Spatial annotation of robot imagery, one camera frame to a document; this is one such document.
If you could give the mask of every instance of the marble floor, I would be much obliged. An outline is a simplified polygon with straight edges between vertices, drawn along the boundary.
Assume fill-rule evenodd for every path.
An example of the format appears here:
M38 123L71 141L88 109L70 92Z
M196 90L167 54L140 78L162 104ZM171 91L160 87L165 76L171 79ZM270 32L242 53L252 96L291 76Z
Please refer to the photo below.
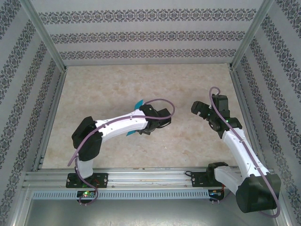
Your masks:
M226 64L69 67L43 168L67 168L75 151L71 135L85 117L117 117L133 111L139 100L155 98L175 104L171 125L150 136L123 134L106 141L94 167L202 167L216 161L237 165L207 121L190 112L194 101L209 103L212 86L228 96L231 116L240 120L246 132ZM152 105L172 110L163 102Z

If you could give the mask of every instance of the wall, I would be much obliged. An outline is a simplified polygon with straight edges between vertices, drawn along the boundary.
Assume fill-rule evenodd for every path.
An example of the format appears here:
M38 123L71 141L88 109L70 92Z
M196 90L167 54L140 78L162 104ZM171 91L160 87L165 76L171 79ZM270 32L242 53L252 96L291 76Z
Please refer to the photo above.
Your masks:
M66 65L230 63L262 0L32 0Z
M61 73L18 0L0 0L0 226L39 149Z
M276 0L236 68L269 168L301 225L301 1Z

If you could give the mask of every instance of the patterned wallpaper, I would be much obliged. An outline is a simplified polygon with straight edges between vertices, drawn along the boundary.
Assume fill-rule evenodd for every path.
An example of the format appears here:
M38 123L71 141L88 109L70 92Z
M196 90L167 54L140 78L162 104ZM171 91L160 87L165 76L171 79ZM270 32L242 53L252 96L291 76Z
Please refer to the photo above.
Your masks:
M275 1L236 68L265 161L281 177L293 225L301 225L300 19L300 1Z
M61 76L18 0L0 0L0 226L32 169Z
M32 0L66 65L230 63L262 0Z

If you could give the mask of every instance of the floor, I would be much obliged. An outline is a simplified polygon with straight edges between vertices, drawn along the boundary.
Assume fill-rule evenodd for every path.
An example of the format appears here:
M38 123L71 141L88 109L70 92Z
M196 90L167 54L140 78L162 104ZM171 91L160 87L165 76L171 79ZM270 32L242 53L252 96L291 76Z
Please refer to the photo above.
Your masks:
M237 165L207 121L190 112L194 101L209 103L212 86L227 95L231 116L246 130L226 64L69 67L43 168L67 168L75 151L71 135L85 117L117 117L133 111L139 100L155 98L175 104L171 125L150 136L124 134L106 141L94 167L202 167L217 161ZM162 102L153 107L172 110Z

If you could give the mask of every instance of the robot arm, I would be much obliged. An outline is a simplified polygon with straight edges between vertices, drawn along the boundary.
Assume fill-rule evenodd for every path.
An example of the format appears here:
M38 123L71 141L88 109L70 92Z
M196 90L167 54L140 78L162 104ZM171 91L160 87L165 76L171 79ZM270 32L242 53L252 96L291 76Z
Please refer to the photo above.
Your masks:
M151 105L142 105L139 109L129 114L112 119L94 121L91 116L86 117L72 135L74 148L78 148L80 143L90 132L101 125L105 126L94 133L84 143L78 153L78 172L82 178L85 179L93 174L93 159L99 154L103 142L133 130L140 134L144 133L149 135L156 128L159 129L171 123L171 118L158 120L145 118L147 116L162 118L170 116L170 113L166 108L156 111Z
M215 165L213 180L221 182L235 194L237 204L244 213L275 209L276 202L268 189L268 186L261 177L258 168L263 172L277 198L279 197L281 186L279 176L277 174L270 174L268 169L266 169L259 161L246 140L240 122L237 118L230 117L228 98L224 95L212 95L212 101L226 122L229 123L243 139L243 141L239 140L234 132L221 120L215 110L212 109L212 106L200 101L194 102L191 112L194 114L200 112L199 116L209 122L210 127L218 133L219 137L227 144L233 153L241 171L241 176L239 176L233 172L226 163L213 163L208 166L209 168L212 167L212 165ZM243 142L246 144L250 154L256 161L257 167L254 165Z

